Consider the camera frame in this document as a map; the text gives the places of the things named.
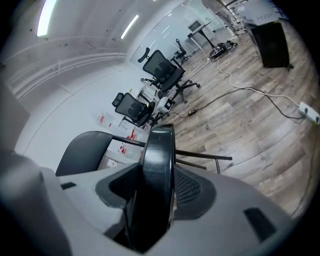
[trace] laminate flooring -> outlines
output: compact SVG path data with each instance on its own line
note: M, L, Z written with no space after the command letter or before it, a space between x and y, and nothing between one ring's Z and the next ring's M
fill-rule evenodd
M238 47L219 59L219 67L232 73L231 81L235 86L286 95L298 104L303 101L319 112L319 77L312 58L290 23L282 21L281 24L290 62L294 65L290 72L286 68L264 68L248 34L239 36ZM200 83L201 88L193 86L186 89L184 95L188 102L183 103L178 96L172 114L163 120L165 124L174 124L176 148L232 156L232 161L219 161L222 175L252 185L287 213L298 216L318 179L317 144L320 134L309 120L288 119L267 97L249 90L224 96L187 118L179 118L173 113L186 116L188 111L234 90L230 86L230 76L217 69L217 62L203 65L196 72L189 71L195 69L194 65L205 63L210 50L207 45L183 65L187 70L183 79L191 78L193 82ZM286 98L272 100L286 115L301 116L296 106ZM214 160L178 158L206 166L208 172L217 171Z

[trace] mesh panel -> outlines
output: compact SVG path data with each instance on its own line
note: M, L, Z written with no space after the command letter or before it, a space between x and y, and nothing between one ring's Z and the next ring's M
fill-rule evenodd
M114 111L131 118L136 123L148 111L148 107L132 97L130 93L126 93Z
M176 204L185 204L196 199L201 191L199 183L180 171L174 171Z
M167 60L161 51L156 50L143 66L143 70L159 80L160 83L167 81L177 69Z
M122 197L127 202L134 196L137 189L138 182L138 169L132 169L120 176L119 178L113 180L109 187L110 190L116 195Z

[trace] black table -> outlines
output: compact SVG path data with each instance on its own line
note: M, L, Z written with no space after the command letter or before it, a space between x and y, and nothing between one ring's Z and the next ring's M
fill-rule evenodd
M192 32L192 33L190 33L190 34L188 35L188 38L192 38L196 33L199 33L200 35L202 35L202 36L209 42L209 44L211 45L212 49L214 50L214 49L215 49L214 44L209 40L209 38L208 38L208 37L206 36L206 34L203 32L203 29L204 29L206 26L208 26L210 23L211 23L211 22L209 22L209 23L207 23L207 24L205 24L205 25L202 25L202 26L200 26L199 28L197 28L196 31L194 31L194 32Z

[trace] fluorescent light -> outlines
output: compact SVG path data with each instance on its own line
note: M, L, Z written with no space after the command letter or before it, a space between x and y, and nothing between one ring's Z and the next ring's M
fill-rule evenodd
M54 10L56 1L57 0L46 0L44 2L40 19L39 19L38 31L36 33L38 37L44 36L47 34L50 17L51 17L52 11Z
M167 12L167 14L166 14L165 16L167 16L167 15L168 15L169 13L171 13L171 12L172 12L172 10L168 11L168 12Z
M158 45L156 45L156 46L153 48L153 50L151 51L152 53L153 53L153 52L154 52L154 50L157 48L157 46L158 46Z
M163 39L165 39L165 37L169 34L170 32L168 32L164 37L163 37Z
M153 41L153 43L149 46L149 48L151 48L151 46L155 43L156 40Z
M125 31L123 32L122 36L120 37L121 39L124 39L126 36L126 33L129 31L131 26L135 23L135 21L139 18L139 15L136 15L133 20L130 22L130 24L126 27Z
M164 31L162 31L162 33L161 34L163 34L168 28L170 27L170 25L169 26L167 26L166 28L165 28L165 30Z

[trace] power strip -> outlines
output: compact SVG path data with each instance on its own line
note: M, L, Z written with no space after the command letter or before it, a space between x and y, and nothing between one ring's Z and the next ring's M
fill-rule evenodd
M303 115L305 115L314 125L319 125L320 115L312 107L301 101L299 105L299 111Z

